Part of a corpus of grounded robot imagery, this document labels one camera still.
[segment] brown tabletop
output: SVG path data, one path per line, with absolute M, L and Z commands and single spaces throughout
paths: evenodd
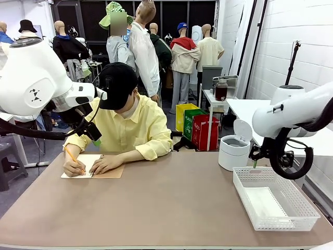
M 309 249 L 310 232 L 255 231 L 218 153 L 175 152 L 127 164 L 120 179 L 61 179 L 63 154 L 0 220 L 0 245 L 22 248 Z

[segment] dark green jacket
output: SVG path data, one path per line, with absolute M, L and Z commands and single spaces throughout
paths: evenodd
M 158 35 L 150 34 L 150 39 L 155 47 L 160 67 L 165 70 L 171 64 L 171 49 Z

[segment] hand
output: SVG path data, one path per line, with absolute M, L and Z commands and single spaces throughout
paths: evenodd
M 105 173 L 106 171 L 119 167 L 123 163 L 124 159 L 121 155 L 101 155 L 100 159 L 94 162 L 89 172 L 91 173 L 96 170 L 94 174 Z
M 68 177 L 85 175 L 85 165 L 78 160 L 78 163 L 72 159 L 67 160 L 63 165 L 63 171 Z
M 157 102 L 157 103 L 160 102 L 160 97 L 159 97 L 158 95 L 153 95 L 153 96 L 151 97 L 151 99 L 152 99 L 154 102 Z

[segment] blue cap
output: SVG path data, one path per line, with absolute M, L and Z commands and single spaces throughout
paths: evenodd
M 179 32 L 179 30 L 183 28 L 187 29 L 187 24 L 185 22 L 178 24 L 177 31 Z

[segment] robot logo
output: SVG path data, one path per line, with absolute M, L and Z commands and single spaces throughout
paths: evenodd
M 29 91 L 29 93 L 31 93 L 31 92 L 33 93 L 33 95 L 35 97 L 33 100 L 31 100 L 31 102 L 36 101 L 36 100 L 40 100 L 40 102 L 42 101 L 41 99 L 39 99 L 37 97 L 37 93 L 39 92 L 39 90 L 32 89 L 32 90 Z

